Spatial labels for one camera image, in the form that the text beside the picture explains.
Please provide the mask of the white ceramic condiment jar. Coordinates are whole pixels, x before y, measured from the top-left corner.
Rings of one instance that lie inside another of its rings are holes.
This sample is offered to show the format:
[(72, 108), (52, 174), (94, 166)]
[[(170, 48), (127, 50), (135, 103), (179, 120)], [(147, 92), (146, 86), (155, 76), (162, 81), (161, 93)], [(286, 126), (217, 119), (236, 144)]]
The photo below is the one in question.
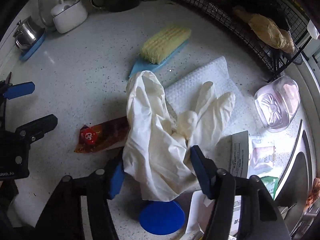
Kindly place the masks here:
[(81, 0), (59, 0), (50, 13), (57, 31), (61, 34), (76, 28), (88, 17), (88, 12)]

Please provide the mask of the yellow bristle scrub brush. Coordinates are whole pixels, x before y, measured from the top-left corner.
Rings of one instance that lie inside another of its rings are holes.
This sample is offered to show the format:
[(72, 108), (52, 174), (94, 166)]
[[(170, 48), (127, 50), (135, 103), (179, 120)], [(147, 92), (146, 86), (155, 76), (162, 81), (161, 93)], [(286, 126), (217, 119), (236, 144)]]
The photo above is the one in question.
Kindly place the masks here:
[(162, 68), (188, 42), (191, 29), (170, 25), (152, 37), (141, 47), (129, 78), (138, 72), (155, 72)]

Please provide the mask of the small steel pot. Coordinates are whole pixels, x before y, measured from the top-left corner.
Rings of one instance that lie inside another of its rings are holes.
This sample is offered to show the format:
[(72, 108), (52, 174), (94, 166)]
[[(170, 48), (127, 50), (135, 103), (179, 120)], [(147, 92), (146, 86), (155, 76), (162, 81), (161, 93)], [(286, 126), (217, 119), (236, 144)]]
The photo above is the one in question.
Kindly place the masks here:
[(13, 34), (15, 46), (26, 53), (44, 34), (45, 29), (32, 19), (31, 16), (17, 22), (17, 28)]

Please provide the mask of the white paper towel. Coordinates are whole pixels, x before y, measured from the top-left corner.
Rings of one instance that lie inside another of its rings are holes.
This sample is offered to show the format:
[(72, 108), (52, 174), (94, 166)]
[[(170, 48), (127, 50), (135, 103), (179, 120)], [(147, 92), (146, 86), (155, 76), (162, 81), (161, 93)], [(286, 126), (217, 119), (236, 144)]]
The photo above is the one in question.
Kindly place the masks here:
[(169, 115), (173, 119), (173, 126), (176, 127), (179, 114), (195, 110), (200, 89), (207, 81), (214, 84), (217, 98), (227, 92), (232, 92), (235, 95), (235, 106), (224, 135), (249, 130), (246, 120), (248, 105), (244, 96), (230, 78), (227, 61), (223, 56), (193, 70), (165, 89), (165, 99)]

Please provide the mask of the ginger root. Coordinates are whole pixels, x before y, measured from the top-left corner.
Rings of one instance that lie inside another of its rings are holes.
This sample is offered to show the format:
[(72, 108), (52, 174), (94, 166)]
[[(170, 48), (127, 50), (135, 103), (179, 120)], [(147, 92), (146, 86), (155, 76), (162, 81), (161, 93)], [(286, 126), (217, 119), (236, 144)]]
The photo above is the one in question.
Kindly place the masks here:
[(293, 39), (288, 31), (278, 28), (275, 22), (265, 16), (253, 14), (248, 25), (265, 44), (289, 54), (295, 51)]

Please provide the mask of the blue plastic lid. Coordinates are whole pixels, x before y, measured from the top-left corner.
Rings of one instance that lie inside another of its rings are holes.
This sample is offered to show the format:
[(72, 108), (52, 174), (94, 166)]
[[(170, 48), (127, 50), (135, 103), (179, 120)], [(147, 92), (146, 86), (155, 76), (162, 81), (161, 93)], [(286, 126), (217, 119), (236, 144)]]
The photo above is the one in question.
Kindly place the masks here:
[(180, 230), (185, 223), (185, 213), (176, 201), (146, 201), (139, 213), (140, 226), (153, 235), (169, 235)]

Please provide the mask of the stainless steel sink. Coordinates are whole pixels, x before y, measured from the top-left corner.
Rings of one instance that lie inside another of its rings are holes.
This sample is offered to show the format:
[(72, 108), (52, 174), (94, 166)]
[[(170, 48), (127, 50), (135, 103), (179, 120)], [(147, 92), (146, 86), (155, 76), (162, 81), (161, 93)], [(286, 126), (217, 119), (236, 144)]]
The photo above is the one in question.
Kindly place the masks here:
[(287, 207), (284, 222), (292, 239), (301, 239), (319, 214), (319, 200), (306, 207), (316, 178), (316, 157), (312, 153), (305, 122), (300, 121), (289, 162), (280, 178), (275, 203)]

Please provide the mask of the green white packet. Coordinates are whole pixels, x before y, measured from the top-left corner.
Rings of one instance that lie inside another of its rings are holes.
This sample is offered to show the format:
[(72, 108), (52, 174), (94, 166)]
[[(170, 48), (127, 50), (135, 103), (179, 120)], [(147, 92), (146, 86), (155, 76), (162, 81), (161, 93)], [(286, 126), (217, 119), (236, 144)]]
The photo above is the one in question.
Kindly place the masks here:
[(271, 195), (272, 199), (275, 198), (276, 190), (278, 188), (279, 178), (272, 176), (264, 176), (260, 178), (265, 185), (267, 191)]

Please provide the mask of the pink label sachet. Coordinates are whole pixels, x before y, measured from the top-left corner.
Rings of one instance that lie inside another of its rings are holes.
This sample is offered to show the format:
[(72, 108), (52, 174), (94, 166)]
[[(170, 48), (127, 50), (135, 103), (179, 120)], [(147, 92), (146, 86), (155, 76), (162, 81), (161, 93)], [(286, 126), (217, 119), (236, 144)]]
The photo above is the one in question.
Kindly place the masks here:
[(275, 161), (275, 144), (264, 137), (250, 137), (248, 177), (261, 175), (273, 170)]

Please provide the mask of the red sauce packet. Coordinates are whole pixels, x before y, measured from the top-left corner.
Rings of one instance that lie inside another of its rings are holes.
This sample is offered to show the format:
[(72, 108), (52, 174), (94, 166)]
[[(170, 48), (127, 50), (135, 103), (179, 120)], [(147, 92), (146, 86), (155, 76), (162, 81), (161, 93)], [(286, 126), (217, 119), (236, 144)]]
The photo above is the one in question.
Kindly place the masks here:
[(123, 146), (129, 131), (127, 117), (116, 118), (94, 126), (84, 125), (79, 132), (75, 153), (95, 153)]

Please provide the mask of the white medicine box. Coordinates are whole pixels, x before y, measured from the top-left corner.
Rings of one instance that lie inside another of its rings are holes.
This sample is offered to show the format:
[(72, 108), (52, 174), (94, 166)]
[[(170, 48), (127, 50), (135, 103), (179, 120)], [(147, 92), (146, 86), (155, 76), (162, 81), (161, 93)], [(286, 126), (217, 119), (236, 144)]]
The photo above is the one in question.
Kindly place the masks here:
[(249, 164), (249, 135), (248, 131), (232, 135), (232, 155), (230, 173), (235, 177), (247, 178)]

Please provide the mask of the clear purple plastic bottle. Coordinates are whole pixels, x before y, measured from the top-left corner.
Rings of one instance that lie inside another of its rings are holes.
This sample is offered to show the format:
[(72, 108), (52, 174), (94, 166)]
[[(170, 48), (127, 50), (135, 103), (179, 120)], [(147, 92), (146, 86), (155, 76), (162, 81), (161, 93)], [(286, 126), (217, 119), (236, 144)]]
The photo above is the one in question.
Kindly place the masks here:
[(270, 132), (288, 128), (300, 106), (299, 87), (295, 80), (283, 75), (261, 87), (254, 95), (260, 120)]

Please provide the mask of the white latex glove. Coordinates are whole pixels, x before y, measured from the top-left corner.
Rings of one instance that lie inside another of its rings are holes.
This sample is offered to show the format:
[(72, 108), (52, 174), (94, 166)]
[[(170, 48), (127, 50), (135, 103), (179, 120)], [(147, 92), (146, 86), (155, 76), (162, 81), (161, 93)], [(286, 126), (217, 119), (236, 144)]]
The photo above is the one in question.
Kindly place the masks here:
[(170, 202), (196, 182), (190, 148), (212, 153), (235, 106), (235, 94), (216, 97), (205, 82), (194, 111), (178, 115), (174, 124), (164, 88), (150, 71), (135, 74), (127, 84), (129, 133), (123, 152), (124, 171), (140, 184), (144, 200)]

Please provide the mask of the clear glass jar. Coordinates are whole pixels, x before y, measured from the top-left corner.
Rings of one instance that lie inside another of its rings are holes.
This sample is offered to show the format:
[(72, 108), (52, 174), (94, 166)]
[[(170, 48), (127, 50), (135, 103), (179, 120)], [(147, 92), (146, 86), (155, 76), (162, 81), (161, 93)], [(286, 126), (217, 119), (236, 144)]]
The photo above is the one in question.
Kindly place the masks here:
[(39, 16), (42, 23), (47, 28), (54, 28), (53, 17), (50, 11), (55, 7), (59, 0), (37, 0), (38, 1), (38, 9), (39, 9)]

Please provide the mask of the orange dish rag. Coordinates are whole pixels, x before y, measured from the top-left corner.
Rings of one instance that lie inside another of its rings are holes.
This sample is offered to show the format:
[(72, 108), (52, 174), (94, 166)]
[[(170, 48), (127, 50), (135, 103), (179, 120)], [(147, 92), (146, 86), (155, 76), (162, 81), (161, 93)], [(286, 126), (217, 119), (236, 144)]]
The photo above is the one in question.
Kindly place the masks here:
[(306, 200), (306, 205), (305, 205), (306, 209), (308, 209), (319, 198), (319, 193), (320, 193), (320, 179), (315, 178), (313, 180), (311, 193), (309, 194)]

